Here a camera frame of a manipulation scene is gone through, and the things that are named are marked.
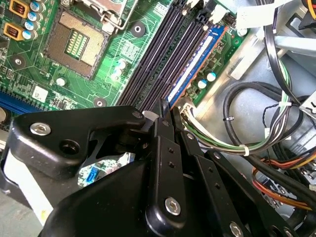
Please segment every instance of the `motherboard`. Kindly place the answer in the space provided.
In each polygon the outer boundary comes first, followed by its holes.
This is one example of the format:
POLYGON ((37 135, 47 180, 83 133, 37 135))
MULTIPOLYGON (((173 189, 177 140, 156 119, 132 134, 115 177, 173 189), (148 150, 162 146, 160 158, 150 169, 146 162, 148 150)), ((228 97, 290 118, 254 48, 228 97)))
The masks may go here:
POLYGON ((170 3, 142 1, 126 28, 109 34, 82 2, 1 0, 1 93, 39 111, 115 105, 170 3))
MULTIPOLYGON (((0 0, 0 24, 2 131, 24 113, 143 111, 159 98, 172 108, 184 94, 197 104, 247 34, 215 1, 192 0, 0 0)), ((123 158, 84 167, 78 184, 131 160, 123 158)))

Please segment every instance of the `copper coil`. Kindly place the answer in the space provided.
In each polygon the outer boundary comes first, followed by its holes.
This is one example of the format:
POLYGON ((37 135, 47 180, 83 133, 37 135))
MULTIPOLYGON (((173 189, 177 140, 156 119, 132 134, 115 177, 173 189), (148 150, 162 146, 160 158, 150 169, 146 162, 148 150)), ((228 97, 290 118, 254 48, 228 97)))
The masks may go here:
POLYGON ((16 12, 20 13, 21 15, 23 15, 24 12, 25 12, 25 7, 22 6, 21 4, 18 4, 18 3, 15 3, 13 9, 14 9, 16 12))
POLYGON ((17 37, 19 35, 19 32, 15 28, 12 28, 10 26, 7 27, 6 32, 14 37, 17 37))

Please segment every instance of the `blue slot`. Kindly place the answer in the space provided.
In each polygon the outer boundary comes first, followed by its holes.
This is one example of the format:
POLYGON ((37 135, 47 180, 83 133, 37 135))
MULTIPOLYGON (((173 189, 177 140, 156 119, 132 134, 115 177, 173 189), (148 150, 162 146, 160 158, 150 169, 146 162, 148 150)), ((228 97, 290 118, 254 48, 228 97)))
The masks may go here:
POLYGON ((166 100, 169 101, 171 107, 177 102, 178 98, 187 88, 191 79, 193 79, 194 75, 203 65, 204 61, 207 59, 215 44, 218 42, 218 40, 220 40, 224 32, 225 26, 215 26, 208 31, 208 34, 202 40, 192 58, 188 61, 187 65, 173 86, 171 93, 166 98, 166 100))
POLYGON ((18 115, 41 111, 3 92, 0 92, 0 107, 3 107, 9 111, 12 111, 18 115))
POLYGON ((92 167, 90 170, 90 173, 85 181, 89 184, 93 183, 93 181, 95 180, 98 173, 99 173, 99 170, 96 167, 92 167))

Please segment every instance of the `green circuit board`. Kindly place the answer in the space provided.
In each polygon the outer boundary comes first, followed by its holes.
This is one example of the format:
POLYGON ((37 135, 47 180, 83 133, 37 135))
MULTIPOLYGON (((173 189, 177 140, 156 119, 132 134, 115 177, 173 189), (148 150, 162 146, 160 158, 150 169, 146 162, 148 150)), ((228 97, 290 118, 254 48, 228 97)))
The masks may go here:
MULTIPOLYGON (((0 91, 40 110, 48 111, 97 107, 96 100, 103 102, 98 104, 100 106, 115 105, 164 18, 171 0, 139 0, 126 29, 109 35, 102 45, 95 72, 88 79, 68 65, 47 57, 46 50, 52 46, 50 33, 57 32, 54 25, 60 12, 59 0, 43 1, 45 11, 41 13, 42 20, 37 30, 37 38, 21 41, 10 39, 3 33, 6 23, 24 27, 26 21, 9 11, 10 2, 0 0, 0 37, 2 42, 7 42, 5 47, 0 48, 0 91), (135 37, 131 33, 136 22, 141 22, 146 27, 141 37, 135 37), (119 76, 113 77, 120 60, 124 61, 125 68, 119 76)), ((128 15, 133 3, 133 0, 127 1, 123 19, 128 15)), ((86 14, 81 8, 72 6, 67 12, 91 25, 100 35, 104 35, 100 21, 86 14)), ((78 32, 72 33, 75 34, 75 43, 79 42, 85 49, 85 42, 77 38, 78 32)), ((67 47, 69 52, 73 49, 71 45, 67 47)), ((71 52, 69 55, 81 57, 80 54, 81 52, 77 51, 74 55, 71 55, 71 52)))
MULTIPOLYGON (((206 78, 208 72, 214 72, 218 78, 224 71, 230 58, 245 39, 246 36, 241 37, 237 34, 235 29, 235 17, 229 15, 229 20, 229 24, 227 22, 220 23, 226 25, 227 30, 209 55, 204 67, 201 68, 197 77, 206 78)), ((191 83, 191 86, 186 90, 186 94, 192 98, 194 105, 197 106, 201 102, 207 92, 212 88, 215 81, 208 82, 204 89, 198 88, 194 81, 191 83)))

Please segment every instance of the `ram slot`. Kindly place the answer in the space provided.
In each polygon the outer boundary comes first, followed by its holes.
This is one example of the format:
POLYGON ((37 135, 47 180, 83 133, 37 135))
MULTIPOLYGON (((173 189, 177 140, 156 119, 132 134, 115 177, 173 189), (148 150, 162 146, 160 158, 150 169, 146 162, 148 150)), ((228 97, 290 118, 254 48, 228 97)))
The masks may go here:
POLYGON ((189 25, 163 70, 154 80, 155 83, 147 97, 138 106, 141 111, 152 109, 157 99, 162 98, 165 92, 171 91, 177 76, 181 73, 206 33, 203 30, 203 24, 200 22, 192 22, 189 25))
POLYGON ((181 10, 182 8, 177 5, 170 7, 145 55, 129 79, 117 105, 133 105, 135 103, 184 22, 185 17, 181 10))

